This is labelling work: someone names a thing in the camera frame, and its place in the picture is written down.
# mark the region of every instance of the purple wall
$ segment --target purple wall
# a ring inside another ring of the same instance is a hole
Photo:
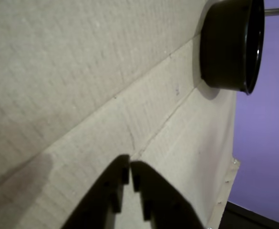
[[[237,96],[234,156],[241,167],[229,201],[279,222],[279,16],[266,18],[253,94]]]

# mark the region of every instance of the black cylindrical container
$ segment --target black cylindrical container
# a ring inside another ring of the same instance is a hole
[[[201,33],[202,78],[211,87],[251,94],[259,73],[263,37],[263,0],[215,3]]]

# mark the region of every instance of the black plastic part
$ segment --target black plastic part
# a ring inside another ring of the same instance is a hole
[[[202,78],[215,88],[254,90],[264,38],[263,0],[225,0],[208,11],[201,32]]]
[[[144,220],[154,229],[203,229],[188,201],[148,164],[131,162],[135,192],[140,192]]]
[[[118,156],[100,175],[68,218],[63,229],[113,229],[129,183],[129,155]]]

